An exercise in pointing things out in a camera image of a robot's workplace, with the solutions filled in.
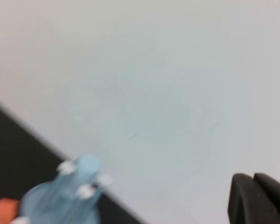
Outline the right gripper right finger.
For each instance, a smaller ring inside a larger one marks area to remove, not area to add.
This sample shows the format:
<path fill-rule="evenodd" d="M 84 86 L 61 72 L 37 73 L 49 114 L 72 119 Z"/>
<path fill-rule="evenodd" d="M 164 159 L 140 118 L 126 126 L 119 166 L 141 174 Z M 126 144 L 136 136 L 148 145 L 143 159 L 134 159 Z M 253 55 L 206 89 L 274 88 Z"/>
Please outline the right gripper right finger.
<path fill-rule="evenodd" d="M 280 182 L 264 173 L 255 173 L 254 180 L 261 186 L 280 214 Z"/>

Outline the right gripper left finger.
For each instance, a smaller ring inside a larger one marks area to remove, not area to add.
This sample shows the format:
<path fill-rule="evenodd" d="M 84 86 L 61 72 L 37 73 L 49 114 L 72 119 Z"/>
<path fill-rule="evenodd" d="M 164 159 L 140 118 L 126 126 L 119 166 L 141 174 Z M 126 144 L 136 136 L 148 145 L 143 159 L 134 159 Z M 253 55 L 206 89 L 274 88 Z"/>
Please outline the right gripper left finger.
<path fill-rule="evenodd" d="M 228 204 L 231 224 L 276 224 L 278 212 L 260 185 L 250 176 L 235 174 Z"/>

